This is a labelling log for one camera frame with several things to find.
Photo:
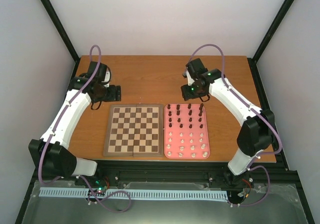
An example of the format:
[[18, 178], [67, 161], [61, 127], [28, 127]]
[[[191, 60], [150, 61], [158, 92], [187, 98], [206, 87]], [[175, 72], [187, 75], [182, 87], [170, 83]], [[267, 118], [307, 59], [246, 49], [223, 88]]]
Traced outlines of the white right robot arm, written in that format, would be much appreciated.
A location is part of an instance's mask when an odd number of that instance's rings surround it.
[[181, 87], [185, 101], [214, 97], [241, 126], [236, 139], [238, 149], [223, 172], [225, 184], [234, 187], [274, 141], [275, 116], [272, 111], [249, 102], [219, 69], [208, 70], [199, 58], [186, 64], [183, 77], [187, 79], [187, 84]]

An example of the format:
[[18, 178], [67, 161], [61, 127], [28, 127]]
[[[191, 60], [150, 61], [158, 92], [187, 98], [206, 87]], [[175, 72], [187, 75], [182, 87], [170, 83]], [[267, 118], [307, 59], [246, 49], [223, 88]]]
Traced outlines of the black aluminium frame rail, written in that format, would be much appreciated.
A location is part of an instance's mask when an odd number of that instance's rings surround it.
[[[218, 174], [224, 162], [99, 160], [98, 176], [113, 188], [221, 189], [231, 192]], [[106, 200], [88, 206], [84, 200], [43, 199], [31, 178], [16, 218], [18, 224], [313, 224], [315, 222], [296, 171], [264, 163], [251, 177], [254, 185], [240, 207], [201, 200]]]

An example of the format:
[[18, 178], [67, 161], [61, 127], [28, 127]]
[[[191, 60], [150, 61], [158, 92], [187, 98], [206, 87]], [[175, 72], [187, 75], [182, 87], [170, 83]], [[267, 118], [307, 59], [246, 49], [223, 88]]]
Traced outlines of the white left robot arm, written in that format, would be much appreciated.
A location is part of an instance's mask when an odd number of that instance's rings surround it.
[[111, 79], [112, 72], [107, 65], [91, 61], [87, 72], [70, 81], [65, 100], [47, 131], [40, 139], [30, 141], [28, 149], [42, 185], [47, 185], [43, 173], [53, 175], [55, 180], [86, 176], [92, 185], [103, 182], [104, 172], [97, 168], [97, 162], [76, 157], [69, 151], [69, 146], [73, 132], [88, 107], [121, 100], [121, 87], [111, 85]]

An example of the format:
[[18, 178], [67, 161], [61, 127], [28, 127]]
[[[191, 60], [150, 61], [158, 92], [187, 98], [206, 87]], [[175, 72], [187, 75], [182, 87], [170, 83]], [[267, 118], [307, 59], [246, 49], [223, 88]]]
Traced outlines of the wooden chess board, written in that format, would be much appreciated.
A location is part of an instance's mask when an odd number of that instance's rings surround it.
[[105, 157], [164, 155], [162, 104], [113, 104], [109, 109]]

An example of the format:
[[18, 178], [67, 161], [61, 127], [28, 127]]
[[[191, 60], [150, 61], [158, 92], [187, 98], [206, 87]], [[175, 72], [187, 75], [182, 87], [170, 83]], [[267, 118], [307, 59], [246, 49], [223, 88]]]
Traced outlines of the pink plastic tray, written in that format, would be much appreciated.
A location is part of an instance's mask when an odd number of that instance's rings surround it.
[[[177, 105], [180, 105], [180, 115], [177, 116]], [[171, 108], [168, 109], [168, 104], [164, 108], [164, 155], [169, 159], [179, 159], [179, 160], [205, 160], [210, 156], [210, 144], [209, 144], [209, 134], [208, 125], [206, 119], [206, 110], [203, 106], [202, 116], [199, 116], [200, 104], [191, 103], [191, 109], [188, 109], [188, 104], [170, 104]], [[172, 118], [172, 127], [169, 128], [169, 118]], [[205, 149], [201, 149], [201, 145], [206, 144]], [[203, 157], [203, 153], [208, 152], [207, 157]]]

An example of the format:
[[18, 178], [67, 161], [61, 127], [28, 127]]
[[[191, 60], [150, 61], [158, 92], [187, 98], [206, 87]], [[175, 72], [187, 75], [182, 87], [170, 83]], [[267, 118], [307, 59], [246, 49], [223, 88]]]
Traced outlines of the dark king piece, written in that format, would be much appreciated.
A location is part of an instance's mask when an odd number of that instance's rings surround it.
[[204, 107], [204, 104], [201, 103], [200, 106], [199, 106], [199, 110], [202, 111], [202, 110], [203, 110], [203, 107]]

